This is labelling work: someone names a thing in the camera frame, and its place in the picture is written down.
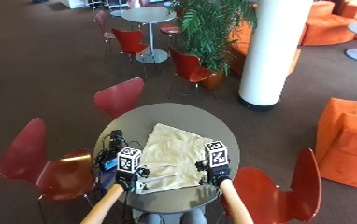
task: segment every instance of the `brown floor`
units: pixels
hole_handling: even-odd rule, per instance
[[[105,63],[94,13],[89,8],[70,10],[55,0],[42,4],[29,0],[0,2],[0,156],[15,134],[37,117],[46,122],[51,159],[73,148],[93,148],[110,122],[93,105],[93,94],[142,75],[141,64],[131,65],[123,60],[118,77],[115,42]],[[130,22],[109,17],[107,26],[130,29]],[[166,45],[163,36],[160,48],[166,49]],[[234,132],[240,166],[260,168],[282,188],[290,184],[299,148],[314,148],[316,120],[328,97],[357,100],[357,61],[344,55],[348,48],[357,48],[357,40],[334,46],[300,47],[295,71],[271,112],[255,113],[238,104],[236,76],[224,78],[215,90],[216,100],[207,92],[199,92],[196,106],[218,116]],[[172,76],[170,61],[158,64],[156,69],[147,66],[147,72],[139,105],[192,102],[190,96],[174,95],[167,99],[172,80],[180,91],[190,90]],[[357,223],[357,188],[324,179],[322,185],[320,210],[311,223]],[[0,176],[0,223],[41,222],[37,197],[27,183]],[[47,223],[78,223],[89,211],[83,199],[45,201],[43,206]],[[222,211],[218,203],[211,203],[206,210],[214,223],[211,220]],[[122,223],[121,212],[118,204],[105,223]]]

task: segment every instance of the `black camera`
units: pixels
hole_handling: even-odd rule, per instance
[[[117,154],[122,149],[122,130],[113,130],[109,141],[109,149],[103,152],[103,155],[99,159],[101,171],[105,173],[115,169],[118,160]]]

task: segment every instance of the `potted plant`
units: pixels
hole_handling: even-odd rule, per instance
[[[243,0],[175,0],[170,6],[178,14],[179,44],[186,54],[198,56],[200,66],[215,75],[200,82],[211,90],[228,74],[227,47],[236,40],[228,34],[246,21],[255,26],[254,2]]]

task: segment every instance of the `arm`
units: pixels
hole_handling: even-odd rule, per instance
[[[228,205],[228,211],[231,213],[234,224],[252,224],[248,210],[240,202],[231,180],[223,180],[219,184],[219,188],[222,189],[223,196]]]
[[[105,215],[111,208],[118,197],[123,193],[122,185],[114,184],[110,191],[103,195],[101,201],[95,204],[81,224],[98,224],[103,222]]]

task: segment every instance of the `green leaves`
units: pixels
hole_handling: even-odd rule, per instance
[[[242,21],[255,26],[252,3],[242,0],[179,0],[174,9],[182,10],[176,25],[180,44],[188,54],[196,55],[200,65],[218,72],[227,71],[231,30]]]

